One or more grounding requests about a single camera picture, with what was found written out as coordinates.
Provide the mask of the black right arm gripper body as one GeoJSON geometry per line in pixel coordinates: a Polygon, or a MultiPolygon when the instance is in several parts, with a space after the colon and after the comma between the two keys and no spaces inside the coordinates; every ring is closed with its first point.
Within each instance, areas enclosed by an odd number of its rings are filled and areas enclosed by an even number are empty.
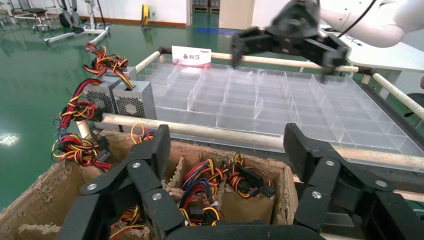
{"type": "Polygon", "coordinates": [[[319,38],[320,2],[290,0],[266,27],[266,33],[279,43],[302,44],[319,38]]]}

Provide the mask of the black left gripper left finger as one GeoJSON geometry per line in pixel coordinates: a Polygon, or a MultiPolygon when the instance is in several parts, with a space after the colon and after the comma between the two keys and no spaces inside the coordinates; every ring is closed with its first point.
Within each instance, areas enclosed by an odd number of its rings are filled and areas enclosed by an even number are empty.
{"type": "Polygon", "coordinates": [[[134,144],[120,164],[80,188],[57,238],[107,240],[111,225],[133,206],[141,208],[157,240],[183,227],[183,215],[162,185],[170,149],[167,125],[160,125],[152,140],[134,144]]]}

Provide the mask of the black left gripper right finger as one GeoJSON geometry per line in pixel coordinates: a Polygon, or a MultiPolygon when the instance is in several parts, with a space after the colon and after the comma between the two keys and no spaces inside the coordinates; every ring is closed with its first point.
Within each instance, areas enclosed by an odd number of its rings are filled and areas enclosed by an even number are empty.
{"type": "Polygon", "coordinates": [[[424,223],[392,183],[345,160],[330,143],[285,126],[283,148],[304,190],[294,223],[319,233],[331,206],[359,220],[367,240],[421,240],[424,223]]]}

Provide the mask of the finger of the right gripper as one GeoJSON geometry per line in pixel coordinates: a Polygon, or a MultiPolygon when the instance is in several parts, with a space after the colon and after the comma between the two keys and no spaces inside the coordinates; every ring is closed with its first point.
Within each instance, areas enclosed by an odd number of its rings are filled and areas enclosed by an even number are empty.
{"type": "Polygon", "coordinates": [[[243,56],[272,52],[275,47],[273,35],[268,27],[250,27],[232,36],[231,39],[231,65],[236,67],[243,56]]]}
{"type": "Polygon", "coordinates": [[[304,57],[322,67],[320,83],[326,83],[337,67],[342,66],[350,48],[335,35],[323,39],[306,38],[304,40],[304,57]]]}

